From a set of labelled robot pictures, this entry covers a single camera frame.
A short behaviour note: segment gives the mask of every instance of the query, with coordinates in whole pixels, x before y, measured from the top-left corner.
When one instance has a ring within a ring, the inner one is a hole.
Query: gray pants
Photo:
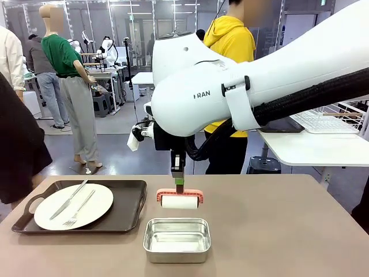
[[[42,96],[51,112],[56,127],[64,127],[68,123],[68,114],[65,109],[59,88],[59,78],[56,73],[39,73],[37,81],[40,86]]]
[[[97,160],[95,113],[92,94],[81,77],[60,78],[60,89],[73,131],[74,154]]]

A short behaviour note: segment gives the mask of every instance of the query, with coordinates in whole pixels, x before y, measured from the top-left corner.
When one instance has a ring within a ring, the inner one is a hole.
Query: white shirt
[[[23,51],[20,40],[0,26],[0,72],[16,90],[24,90]]]

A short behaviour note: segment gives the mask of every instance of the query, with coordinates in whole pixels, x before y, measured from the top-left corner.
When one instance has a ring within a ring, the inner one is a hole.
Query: green tape
[[[185,184],[185,179],[184,178],[174,178],[174,183],[176,185],[184,185]]]

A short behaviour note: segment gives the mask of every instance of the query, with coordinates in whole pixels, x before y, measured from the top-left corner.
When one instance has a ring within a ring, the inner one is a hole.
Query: knife
[[[66,207],[69,206],[72,198],[86,185],[87,182],[88,180],[86,179],[82,182],[81,185],[79,185],[79,187],[76,189],[75,192],[73,192],[73,194],[67,199],[67,201],[65,201],[64,204],[50,217],[50,220],[56,218],[62,211],[66,209]]]

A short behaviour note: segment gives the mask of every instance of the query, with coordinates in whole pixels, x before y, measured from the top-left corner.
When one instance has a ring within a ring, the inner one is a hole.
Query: fork
[[[90,198],[92,197],[92,195],[95,193],[95,190],[91,191],[89,196],[86,198],[86,200],[82,203],[82,205],[80,205],[80,207],[78,208],[77,212],[70,218],[68,219],[63,225],[70,227],[72,225],[75,224],[75,222],[77,222],[77,215],[79,213],[79,211],[83,208],[83,206],[88,202],[88,200],[90,200]]]

